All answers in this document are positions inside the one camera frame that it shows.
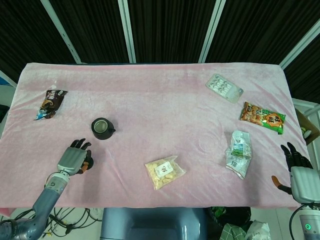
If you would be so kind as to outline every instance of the pink fleece tablecloth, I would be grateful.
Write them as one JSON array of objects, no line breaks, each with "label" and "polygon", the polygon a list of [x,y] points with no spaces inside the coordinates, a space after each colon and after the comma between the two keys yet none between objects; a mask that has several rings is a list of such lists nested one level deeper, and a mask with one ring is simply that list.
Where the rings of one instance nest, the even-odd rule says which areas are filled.
[{"label": "pink fleece tablecloth", "polygon": [[[243,88],[232,104],[206,88],[218,73]],[[67,90],[54,118],[34,121],[46,90]],[[284,134],[240,121],[245,101],[286,114]],[[115,134],[98,140],[91,122],[109,119]],[[234,130],[251,135],[246,178],[226,169]],[[31,207],[56,171],[65,149],[87,138],[93,168],[76,175],[57,206],[298,206],[272,183],[290,182],[280,148],[293,143],[306,157],[287,81],[277,65],[210,63],[167,65],[50,65],[23,70],[0,140],[0,208]],[[178,155],[187,173],[154,190],[144,164]]]}]

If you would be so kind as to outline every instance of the clear plastic bag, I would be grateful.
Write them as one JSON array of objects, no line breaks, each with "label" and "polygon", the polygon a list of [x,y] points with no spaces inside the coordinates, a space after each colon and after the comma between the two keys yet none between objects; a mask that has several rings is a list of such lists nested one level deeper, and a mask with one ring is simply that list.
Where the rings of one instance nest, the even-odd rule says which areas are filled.
[{"label": "clear plastic bag", "polygon": [[169,156],[145,164],[155,190],[171,183],[186,173],[176,162],[178,156]]},{"label": "clear plastic bag", "polygon": [[245,240],[271,240],[268,223],[254,220],[246,233]]},{"label": "clear plastic bag", "polygon": [[232,133],[231,145],[225,151],[226,168],[234,171],[241,179],[247,174],[252,158],[250,135],[243,131]]}]

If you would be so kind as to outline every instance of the chocolate snack bag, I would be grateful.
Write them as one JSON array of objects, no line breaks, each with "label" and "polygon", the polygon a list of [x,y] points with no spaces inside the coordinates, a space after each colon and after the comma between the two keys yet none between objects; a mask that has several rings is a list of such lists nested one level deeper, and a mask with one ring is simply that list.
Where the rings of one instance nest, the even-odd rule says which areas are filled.
[{"label": "chocolate snack bag", "polygon": [[244,103],[240,120],[253,124],[258,124],[265,128],[278,132],[279,135],[284,133],[284,123],[286,115],[263,109],[259,106],[252,105],[249,102]]},{"label": "chocolate snack bag", "polygon": [[48,90],[46,91],[44,101],[36,115],[35,120],[42,118],[50,119],[58,111],[64,97],[68,91]]}]

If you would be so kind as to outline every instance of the food label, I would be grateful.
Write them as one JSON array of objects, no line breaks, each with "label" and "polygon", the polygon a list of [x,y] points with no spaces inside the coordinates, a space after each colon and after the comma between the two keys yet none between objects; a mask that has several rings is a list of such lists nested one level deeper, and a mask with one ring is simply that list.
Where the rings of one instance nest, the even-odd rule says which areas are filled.
[{"label": "food label", "polygon": [[276,113],[267,115],[265,119],[266,123],[269,124],[271,127],[279,127],[282,125],[281,118]]},{"label": "food label", "polygon": [[174,169],[172,168],[170,162],[166,161],[165,163],[157,166],[155,169],[156,175],[161,178],[164,175],[171,173]]},{"label": "food label", "polygon": [[235,155],[235,156],[243,156],[244,155],[244,145],[242,143],[234,143],[231,154]]}]

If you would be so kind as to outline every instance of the cracker bag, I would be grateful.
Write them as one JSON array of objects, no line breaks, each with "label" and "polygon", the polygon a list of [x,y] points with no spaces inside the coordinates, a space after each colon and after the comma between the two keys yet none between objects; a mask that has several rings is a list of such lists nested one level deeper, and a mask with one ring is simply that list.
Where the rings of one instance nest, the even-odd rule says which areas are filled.
[{"label": "cracker bag", "polygon": [[240,120],[263,126],[278,132],[279,135],[284,133],[286,115],[263,109],[259,106],[245,102],[241,112]]},{"label": "cracker bag", "polygon": [[176,162],[178,156],[169,156],[145,164],[155,190],[171,183],[186,173]]}]

